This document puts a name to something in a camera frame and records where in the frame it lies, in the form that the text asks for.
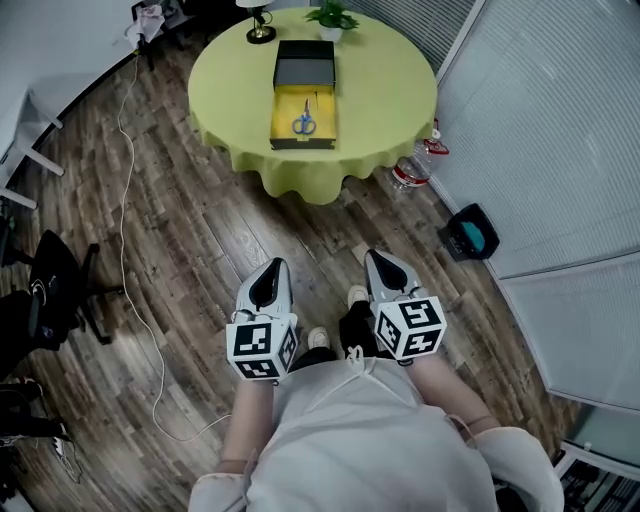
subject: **blue scissors handle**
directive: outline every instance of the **blue scissors handle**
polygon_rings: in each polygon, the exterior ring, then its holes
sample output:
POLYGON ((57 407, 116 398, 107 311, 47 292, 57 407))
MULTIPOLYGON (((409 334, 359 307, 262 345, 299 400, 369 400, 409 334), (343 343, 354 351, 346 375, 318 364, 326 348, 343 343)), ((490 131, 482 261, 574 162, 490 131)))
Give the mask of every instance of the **blue scissors handle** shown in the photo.
POLYGON ((293 133, 298 135, 311 135, 316 130, 316 122, 311 119, 311 116, 301 115, 293 120, 291 128, 293 133))

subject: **white shirt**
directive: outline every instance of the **white shirt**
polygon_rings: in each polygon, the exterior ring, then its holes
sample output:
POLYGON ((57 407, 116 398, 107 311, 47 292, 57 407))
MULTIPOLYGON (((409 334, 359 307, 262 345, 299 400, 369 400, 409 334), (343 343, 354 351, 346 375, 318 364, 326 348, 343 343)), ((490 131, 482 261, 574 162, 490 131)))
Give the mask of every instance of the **white shirt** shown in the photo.
POLYGON ((245 475, 205 475, 190 512, 497 511, 493 478, 530 511, 561 511, 560 482, 540 443, 496 428, 465 442, 424 405, 395 361, 323 363, 280 382, 278 425, 245 475))

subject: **teal object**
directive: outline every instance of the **teal object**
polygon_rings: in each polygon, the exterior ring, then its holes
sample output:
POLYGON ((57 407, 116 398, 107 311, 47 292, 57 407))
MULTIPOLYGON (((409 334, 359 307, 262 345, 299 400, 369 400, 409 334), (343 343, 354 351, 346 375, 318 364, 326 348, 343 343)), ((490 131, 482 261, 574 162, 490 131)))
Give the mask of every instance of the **teal object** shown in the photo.
POLYGON ((478 229, 478 226, 476 226, 473 222, 463 221, 461 224, 462 229, 464 229, 465 234, 467 235, 467 237, 469 237, 469 240, 473 244, 475 250, 478 252, 482 251, 485 244, 485 238, 482 234, 482 231, 480 231, 480 229, 478 229))

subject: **box lid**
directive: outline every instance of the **box lid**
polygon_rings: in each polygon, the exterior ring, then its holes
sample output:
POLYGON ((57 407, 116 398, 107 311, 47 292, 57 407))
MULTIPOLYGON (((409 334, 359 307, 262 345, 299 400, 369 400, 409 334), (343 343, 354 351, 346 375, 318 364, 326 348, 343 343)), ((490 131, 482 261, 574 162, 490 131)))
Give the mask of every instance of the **box lid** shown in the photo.
POLYGON ((273 85, 335 86, 333 43, 330 41, 280 41, 273 85))

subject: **white flower pot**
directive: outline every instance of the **white flower pot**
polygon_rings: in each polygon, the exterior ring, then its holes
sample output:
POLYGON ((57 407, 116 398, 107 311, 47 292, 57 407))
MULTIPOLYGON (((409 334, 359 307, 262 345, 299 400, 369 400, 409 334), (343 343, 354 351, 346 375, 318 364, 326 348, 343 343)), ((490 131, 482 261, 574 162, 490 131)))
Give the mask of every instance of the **white flower pot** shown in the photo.
POLYGON ((320 38, 323 41, 331 41, 333 43, 337 43, 338 41, 340 41, 340 38, 342 37, 342 33, 344 32, 344 30, 342 30, 341 28, 329 28, 329 27, 323 27, 322 25, 320 25, 320 38))

